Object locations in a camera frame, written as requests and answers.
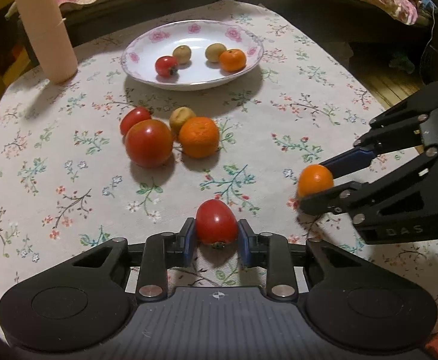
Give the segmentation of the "pink ribbed cylinder container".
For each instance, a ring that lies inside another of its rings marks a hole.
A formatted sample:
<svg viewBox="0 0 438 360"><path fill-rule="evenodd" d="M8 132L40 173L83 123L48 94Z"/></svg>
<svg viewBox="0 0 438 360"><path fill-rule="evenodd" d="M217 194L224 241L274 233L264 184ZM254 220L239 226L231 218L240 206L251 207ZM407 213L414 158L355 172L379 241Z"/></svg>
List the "pink ribbed cylinder container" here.
<svg viewBox="0 0 438 360"><path fill-rule="evenodd" d="M76 74L78 63L57 0L15 0L32 49L55 84Z"/></svg>

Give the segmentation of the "large red tomato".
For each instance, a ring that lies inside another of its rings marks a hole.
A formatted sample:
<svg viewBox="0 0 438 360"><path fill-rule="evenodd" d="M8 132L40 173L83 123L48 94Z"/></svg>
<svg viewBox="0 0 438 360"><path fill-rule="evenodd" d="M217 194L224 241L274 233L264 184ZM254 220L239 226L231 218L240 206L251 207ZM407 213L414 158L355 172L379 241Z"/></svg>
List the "large red tomato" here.
<svg viewBox="0 0 438 360"><path fill-rule="evenodd" d="M172 154L173 137L169 127L157 119L148 119L130 128L124 138L129 159L144 168L159 167Z"/></svg>

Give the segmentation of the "mandarin front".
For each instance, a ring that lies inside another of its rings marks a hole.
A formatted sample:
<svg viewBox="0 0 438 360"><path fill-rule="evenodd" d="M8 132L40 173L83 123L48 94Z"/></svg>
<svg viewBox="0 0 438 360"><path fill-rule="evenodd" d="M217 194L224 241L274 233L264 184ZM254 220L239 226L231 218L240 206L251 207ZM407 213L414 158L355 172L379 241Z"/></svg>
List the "mandarin front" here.
<svg viewBox="0 0 438 360"><path fill-rule="evenodd" d="M318 194L334 186L332 173L320 164L305 167L298 181L297 195L299 198Z"/></svg>

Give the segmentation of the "stemmed red tomato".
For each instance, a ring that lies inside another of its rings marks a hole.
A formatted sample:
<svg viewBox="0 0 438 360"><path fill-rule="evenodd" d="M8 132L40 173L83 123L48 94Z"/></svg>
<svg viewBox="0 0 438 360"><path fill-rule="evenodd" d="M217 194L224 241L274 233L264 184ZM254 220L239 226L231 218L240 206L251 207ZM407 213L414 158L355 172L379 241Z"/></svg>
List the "stemmed red tomato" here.
<svg viewBox="0 0 438 360"><path fill-rule="evenodd" d="M160 57L155 62L156 73L163 78L174 77L177 74L178 61L172 55Z"/></svg>

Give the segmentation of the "white floral plate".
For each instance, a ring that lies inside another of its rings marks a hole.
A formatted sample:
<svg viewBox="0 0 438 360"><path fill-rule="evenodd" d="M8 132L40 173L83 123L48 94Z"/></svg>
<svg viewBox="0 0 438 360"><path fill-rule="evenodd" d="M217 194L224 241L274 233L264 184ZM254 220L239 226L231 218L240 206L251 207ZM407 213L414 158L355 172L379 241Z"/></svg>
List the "white floral plate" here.
<svg viewBox="0 0 438 360"><path fill-rule="evenodd" d="M205 50L213 43L240 49L246 55L246 67L239 72L225 72L218 63L210 63ZM160 77L155 71L158 58L172 55L174 49L187 45L189 63L178 63L177 74ZM217 20L191 19L164 24L136 37L121 56L124 72L140 83L172 91L195 91L223 86L258 67L264 55L262 41L250 31Z"/></svg>

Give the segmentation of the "small tomato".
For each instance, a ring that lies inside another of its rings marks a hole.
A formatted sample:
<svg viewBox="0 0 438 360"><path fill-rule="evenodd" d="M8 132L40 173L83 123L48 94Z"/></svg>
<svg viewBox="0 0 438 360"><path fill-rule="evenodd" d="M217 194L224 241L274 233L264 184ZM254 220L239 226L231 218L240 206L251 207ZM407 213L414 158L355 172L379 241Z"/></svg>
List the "small tomato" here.
<svg viewBox="0 0 438 360"><path fill-rule="evenodd" d="M147 108L135 107L121 120L119 125L121 134L125 136L131 127L148 119L151 119L151 113Z"/></svg>
<svg viewBox="0 0 438 360"><path fill-rule="evenodd" d="M237 240L237 220L225 203L207 200L196 212L195 232L203 244L220 248Z"/></svg>

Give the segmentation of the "floral tablecloth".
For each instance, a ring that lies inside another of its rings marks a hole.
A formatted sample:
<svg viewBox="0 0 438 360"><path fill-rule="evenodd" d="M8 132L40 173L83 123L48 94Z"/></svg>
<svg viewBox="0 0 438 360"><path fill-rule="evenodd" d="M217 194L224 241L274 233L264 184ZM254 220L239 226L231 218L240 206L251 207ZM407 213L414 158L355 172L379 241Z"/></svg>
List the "floral tablecloth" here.
<svg viewBox="0 0 438 360"><path fill-rule="evenodd" d="M196 93L133 80L161 76L178 47L220 24L230 59L256 68ZM344 215L299 217L305 167L346 150L381 106L315 41L279 14L218 2L99 38L76 51L76 75L40 69L0 102L0 296L13 284L115 236L175 232L198 206L227 205L290 242L327 236L427 288L438 302L438 241L374 250Z"/></svg>

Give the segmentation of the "brown longan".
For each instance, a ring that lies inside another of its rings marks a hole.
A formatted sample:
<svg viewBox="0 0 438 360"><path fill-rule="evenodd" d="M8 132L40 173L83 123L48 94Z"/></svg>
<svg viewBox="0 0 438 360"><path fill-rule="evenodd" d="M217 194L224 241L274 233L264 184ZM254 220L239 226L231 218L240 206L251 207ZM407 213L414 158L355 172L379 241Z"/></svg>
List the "brown longan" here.
<svg viewBox="0 0 438 360"><path fill-rule="evenodd" d="M172 56L180 65L189 63L192 51L187 45L181 45L174 49Z"/></svg>
<svg viewBox="0 0 438 360"><path fill-rule="evenodd" d="M195 116L194 111L186 106L176 108L169 117L169 127L172 133L177 136L184 123Z"/></svg>
<svg viewBox="0 0 438 360"><path fill-rule="evenodd" d="M205 57L210 63L218 63L220 55L226 52L227 48L221 43L213 43L205 50Z"/></svg>

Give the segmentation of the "large textured mandarin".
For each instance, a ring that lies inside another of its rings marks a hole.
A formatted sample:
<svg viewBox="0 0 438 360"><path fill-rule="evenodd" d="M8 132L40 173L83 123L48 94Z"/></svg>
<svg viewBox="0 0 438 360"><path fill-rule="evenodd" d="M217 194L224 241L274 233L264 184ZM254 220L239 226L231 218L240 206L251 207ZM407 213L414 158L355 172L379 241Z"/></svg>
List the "large textured mandarin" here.
<svg viewBox="0 0 438 360"><path fill-rule="evenodd" d="M220 132L212 119L193 117L183 124L178 139L186 155L191 158L206 158L217 151Z"/></svg>

